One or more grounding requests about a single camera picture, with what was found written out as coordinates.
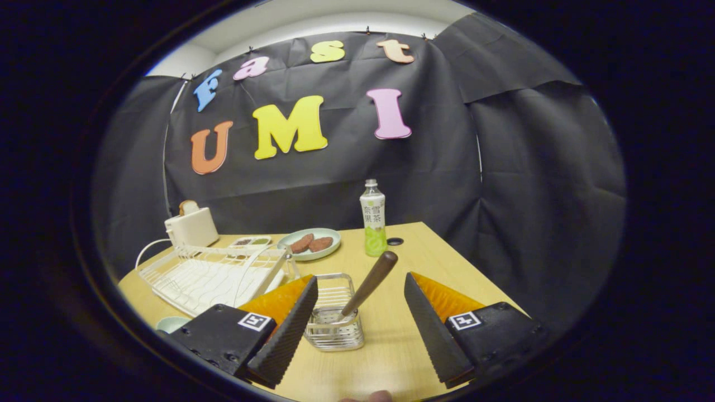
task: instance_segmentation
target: blue letter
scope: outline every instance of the blue letter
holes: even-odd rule
[[[216,96],[216,92],[213,90],[219,86],[219,80],[216,79],[219,75],[221,75],[221,69],[212,72],[194,91],[194,95],[199,98],[199,112]]]

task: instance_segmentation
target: letter u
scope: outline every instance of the letter u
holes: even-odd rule
[[[199,175],[216,172],[226,160],[228,153],[228,129],[233,126],[233,122],[219,123],[214,127],[216,137],[216,155],[210,160],[206,160],[206,137],[211,130],[204,129],[191,136],[191,167]]]

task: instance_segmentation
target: wooden handle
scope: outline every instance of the wooden handle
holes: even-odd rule
[[[345,308],[342,309],[340,314],[343,317],[350,314],[354,309],[360,307],[366,298],[375,290],[375,288],[382,283],[383,279],[388,276],[393,267],[398,261],[398,257],[392,251],[385,251],[378,261],[375,262],[373,268],[368,272],[368,276],[365,277],[362,285],[357,289],[357,292],[350,298],[347,302]]]

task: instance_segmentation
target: white toaster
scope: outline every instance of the white toaster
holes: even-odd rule
[[[208,247],[219,239],[208,208],[171,217],[164,221],[164,225],[174,247],[183,245]]]

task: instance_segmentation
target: brown cookie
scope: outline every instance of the brown cookie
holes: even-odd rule
[[[313,238],[315,238],[315,236],[312,233],[308,233],[307,235],[301,237],[297,242],[291,244],[290,250],[293,254],[300,254],[306,251],[310,246],[310,242],[313,241]]]
[[[321,237],[320,239],[315,239],[312,242],[310,242],[310,245],[308,248],[310,248],[310,251],[316,253],[321,250],[325,250],[326,248],[330,247],[332,245],[332,237]]]

